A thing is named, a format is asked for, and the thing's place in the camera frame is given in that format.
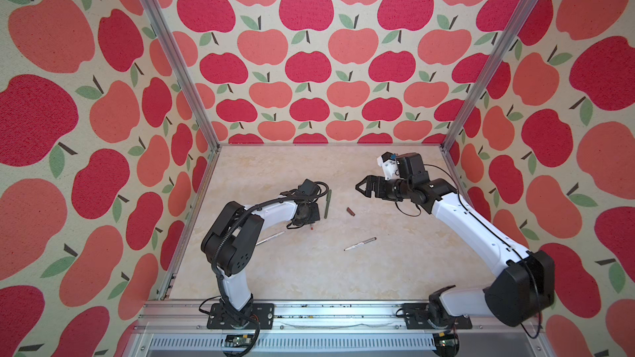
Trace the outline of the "green pen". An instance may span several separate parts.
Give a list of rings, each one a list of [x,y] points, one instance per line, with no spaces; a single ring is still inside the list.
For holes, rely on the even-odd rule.
[[[332,190],[329,190],[327,192],[326,205],[325,205],[325,208],[324,208],[324,218],[325,219],[328,218],[328,213],[329,213],[331,199],[332,199]]]

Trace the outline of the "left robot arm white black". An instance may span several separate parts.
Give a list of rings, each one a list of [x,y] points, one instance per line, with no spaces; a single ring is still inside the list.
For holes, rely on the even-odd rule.
[[[304,180],[297,188],[254,205],[231,201],[225,205],[201,242],[201,251],[214,272],[220,292],[220,306],[238,327],[253,322],[253,294],[246,280],[246,266],[252,259],[262,231],[287,223],[299,229],[320,220],[318,200],[329,186]]]

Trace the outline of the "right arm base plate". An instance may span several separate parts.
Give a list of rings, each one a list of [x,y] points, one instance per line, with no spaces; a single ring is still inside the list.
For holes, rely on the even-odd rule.
[[[450,317],[440,313],[436,307],[430,308],[427,303],[405,303],[395,313],[395,317],[403,319],[408,330],[471,330],[471,319],[465,316]]]

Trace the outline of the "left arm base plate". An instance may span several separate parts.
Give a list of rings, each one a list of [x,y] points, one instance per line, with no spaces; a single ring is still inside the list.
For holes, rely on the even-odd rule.
[[[209,330],[256,330],[260,327],[270,330],[273,327],[275,306],[272,303],[253,303],[236,315],[229,312],[221,303],[215,303],[208,315]]]

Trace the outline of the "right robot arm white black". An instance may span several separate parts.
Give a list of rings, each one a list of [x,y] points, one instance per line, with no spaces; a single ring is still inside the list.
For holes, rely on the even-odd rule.
[[[439,289],[428,298],[428,321],[446,328],[458,317],[494,317],[517,327],[554,304],[555,263],[544,251],[532,252],[478,213],[446,179],[431,179],[418,153],[384,153],[382,175],[368,175],[355,189],[367,198],[410,201],[449,226],[494,275],[489,286]]]

